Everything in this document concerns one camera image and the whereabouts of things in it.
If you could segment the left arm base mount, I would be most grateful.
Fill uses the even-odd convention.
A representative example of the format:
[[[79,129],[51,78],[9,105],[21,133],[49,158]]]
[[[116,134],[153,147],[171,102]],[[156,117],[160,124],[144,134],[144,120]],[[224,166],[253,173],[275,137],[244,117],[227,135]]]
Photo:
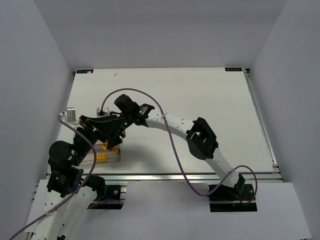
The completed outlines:
[[[98,175],[91,175],[84,184],[96,192],[97,197],[88,207],[90,210],[121,210],[121,188],[119,184],[106,184],[106,180]]]

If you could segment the orange lego brick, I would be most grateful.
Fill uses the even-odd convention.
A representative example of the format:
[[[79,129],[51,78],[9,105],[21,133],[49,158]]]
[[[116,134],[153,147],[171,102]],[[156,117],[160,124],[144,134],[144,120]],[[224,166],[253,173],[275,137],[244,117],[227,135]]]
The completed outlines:
[[[98,154],[96,156],[97,161],[106,161],[108,159],[108,155],[107,154]]]

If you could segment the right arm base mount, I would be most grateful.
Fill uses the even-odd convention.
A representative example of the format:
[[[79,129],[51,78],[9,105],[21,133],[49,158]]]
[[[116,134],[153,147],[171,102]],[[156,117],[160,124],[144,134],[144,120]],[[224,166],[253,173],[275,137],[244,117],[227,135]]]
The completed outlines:
[[[255,192],[252,184],[245,184],[240,194],[232,193],[221,185],[208,196],[211,213],[257,212]]]

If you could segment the yellow round lego piece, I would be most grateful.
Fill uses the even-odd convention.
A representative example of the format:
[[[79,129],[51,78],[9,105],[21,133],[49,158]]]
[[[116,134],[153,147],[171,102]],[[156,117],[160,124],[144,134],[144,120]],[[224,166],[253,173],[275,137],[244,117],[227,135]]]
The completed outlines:
[[[119,146],[116,145],[116,146],[113,146],[113,147],[109,147],[108,142],[104,142],[104,143],[102,144],[102,149],[103,149],[104,151],[106,151],[106,152],[115,153],[115,152],[118,151]]]

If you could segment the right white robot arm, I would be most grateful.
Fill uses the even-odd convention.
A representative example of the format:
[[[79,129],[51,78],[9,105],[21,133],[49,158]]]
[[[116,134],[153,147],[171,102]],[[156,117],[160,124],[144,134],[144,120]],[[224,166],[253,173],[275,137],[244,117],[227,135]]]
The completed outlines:
[[[101,142],[106,143],[108,149],[122,143],[125,130],[131,125],[166,131],[185,140],[191,155],[205,161],[223,181],[215,187],[219,198],[235,201],[241,197],[245,179],[225,159],[216,134],[204,118],[185,120],[164,115],[152,105],[138,105],[125,94],[120,95],[114,104],[120,110],[119,114],[100,111],[96,117],[82,115],[79,118],[82,124],[97,130]]]

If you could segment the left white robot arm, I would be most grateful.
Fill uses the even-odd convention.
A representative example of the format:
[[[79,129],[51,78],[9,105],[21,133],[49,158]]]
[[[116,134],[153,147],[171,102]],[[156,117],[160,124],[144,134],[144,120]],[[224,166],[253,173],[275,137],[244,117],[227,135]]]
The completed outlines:
[[[102,138],[101,131],[85,116],[79,118],[77,128],[60,116],[58,120],[75,136],[72,143],[58,140],[49,149],[51,175],[43,215],[32,236],[34,240],[65,240],[105,187],[104,179],[93,174],[98,162],[95,144]]]

